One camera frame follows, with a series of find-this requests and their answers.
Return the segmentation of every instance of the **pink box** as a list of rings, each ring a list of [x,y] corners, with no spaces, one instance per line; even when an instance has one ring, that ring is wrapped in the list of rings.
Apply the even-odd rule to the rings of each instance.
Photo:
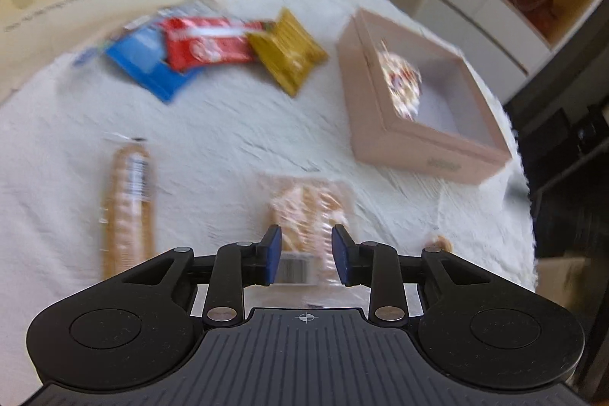
[[[416,121],[400,117],[377,56],[381,41],[416,66],[422,79]],[[359,10],[338,43],[357,160],[480,184],[510,150],[461,57],[374,13]]]

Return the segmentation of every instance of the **barcode label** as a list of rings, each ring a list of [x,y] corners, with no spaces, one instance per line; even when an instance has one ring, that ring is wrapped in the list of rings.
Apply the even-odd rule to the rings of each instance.
[[[129,156],[127,161],[127,195],[135,200],[149,201],[148,191],[148,159],[140,154]]]
[[[308,253],[281,254],[275,284],[312,286],[317,284],[316,258]]]

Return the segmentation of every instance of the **red wrapper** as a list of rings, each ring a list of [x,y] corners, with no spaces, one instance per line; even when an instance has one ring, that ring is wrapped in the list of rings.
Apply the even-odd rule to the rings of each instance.
[[[167,61],[171,69],[179,72],[210,64],[256,61],[246,33],[265,31],[267,25],[262,21],[229,18],[165,19],[161,26],[165,31]]]

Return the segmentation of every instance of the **fluffy white cloth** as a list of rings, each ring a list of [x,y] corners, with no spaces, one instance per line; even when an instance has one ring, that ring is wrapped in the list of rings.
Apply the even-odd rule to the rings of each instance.
[[[510,181],[526,183],[510,123],[483,83],[516,157],[495,178],[469,187],[359,164],[349,147],[334,45],[358,6],[419,25],[387,0],[225,4],[245,18],[274,18],[289,7],[330,61],[313,71],[296,99],[262,67],[243,65],[208,70],[165,106],[101,62],[73,72],[65,55],[0,108],[0,404],[19,404],[40,385],[25,348],[30,321],[99,281],[100,201],[117,148],[108,132],[148,138],[159,251],[187,245],[203,255],[258,239],[267,219],[258,173],[313,173],[351,185],[360,240],[417,255],[430,233],[439,232],[459,256],[534,287],[527,206],[504,199]],[[262,303],[274,304],[259,291],[247,293],[248,306]]]

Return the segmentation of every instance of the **gray ribbed panel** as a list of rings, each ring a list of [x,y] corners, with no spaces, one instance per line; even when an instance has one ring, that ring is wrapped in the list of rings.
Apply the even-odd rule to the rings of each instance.
[[[304,322],[298,317],[315,318]],[[481,392],[434,370],[402,330],[357,310],[259,309],[211,330],[181,369],[140,390],[88,395],[47,387],[32,406],[582,406],[567,387]]]

